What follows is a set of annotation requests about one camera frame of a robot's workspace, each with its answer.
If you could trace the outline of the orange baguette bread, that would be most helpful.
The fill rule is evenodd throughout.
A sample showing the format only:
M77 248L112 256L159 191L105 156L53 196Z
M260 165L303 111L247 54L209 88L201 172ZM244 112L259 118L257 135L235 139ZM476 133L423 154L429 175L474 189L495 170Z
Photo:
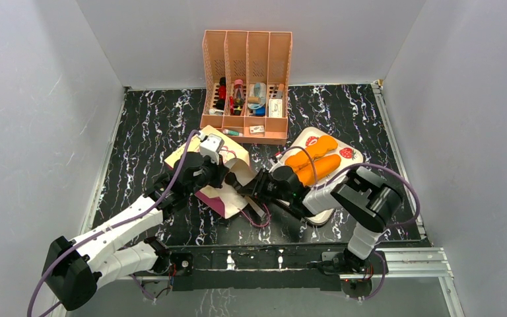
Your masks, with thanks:
M339 155L327 155L315 161L316 174L314 174L312 164L296 171L295 174L304 186L313 186L322 178L327 177L341 165L341 157Z

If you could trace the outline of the pink and cream paper bag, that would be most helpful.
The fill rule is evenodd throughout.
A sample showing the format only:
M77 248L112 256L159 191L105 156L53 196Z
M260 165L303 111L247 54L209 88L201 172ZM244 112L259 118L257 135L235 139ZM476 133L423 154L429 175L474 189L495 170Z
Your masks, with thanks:
M254 227L266 227L271 216L265 203L238 193L238 189L252 181L255 172L250 167L249 152L219 129L207 125L192 137L188 146L182 145L164 162L176 169L183 157L202 170L190 171L186 163L179 174L179 183L192 187L195 196L222 218L243 214Z

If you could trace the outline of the long twisted orange bread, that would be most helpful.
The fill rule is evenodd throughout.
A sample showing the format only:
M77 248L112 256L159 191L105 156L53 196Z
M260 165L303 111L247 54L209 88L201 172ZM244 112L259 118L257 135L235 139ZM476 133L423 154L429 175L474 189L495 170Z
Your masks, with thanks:
M324 157L328 152L334 151L338 147L336 140L329 135L321 137L309 137L306 151L298 151L285 160L285 165L291 167L294 171L300 170L310 164L310 160L316 161Z

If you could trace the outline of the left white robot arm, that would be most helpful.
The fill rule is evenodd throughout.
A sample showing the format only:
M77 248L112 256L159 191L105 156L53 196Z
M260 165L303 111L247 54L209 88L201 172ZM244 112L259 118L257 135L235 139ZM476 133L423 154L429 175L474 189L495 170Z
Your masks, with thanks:
M99 288L141 271L155 275L177 269L175 256L161 241L146 238L128 247L142 232L183 209L189 198L210 186L221 188L230 169L221 158L187 152L121 213L71 240L50 244L42 276L68 311L86 304Z

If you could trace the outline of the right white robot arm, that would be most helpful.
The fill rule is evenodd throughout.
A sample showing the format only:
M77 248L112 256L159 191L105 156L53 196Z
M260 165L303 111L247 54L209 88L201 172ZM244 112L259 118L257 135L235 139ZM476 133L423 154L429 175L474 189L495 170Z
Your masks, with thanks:
M353 235L342 252L324 252L308 264L325 274L363 273L372 263L371 253L403 198L384 179L356 164L328 184L310 187L311 180L289 166L261 170L247 184L230 173L225 182L239 195L259 203L274 203L285 211L311 217L330 209L344 209L356 221Z

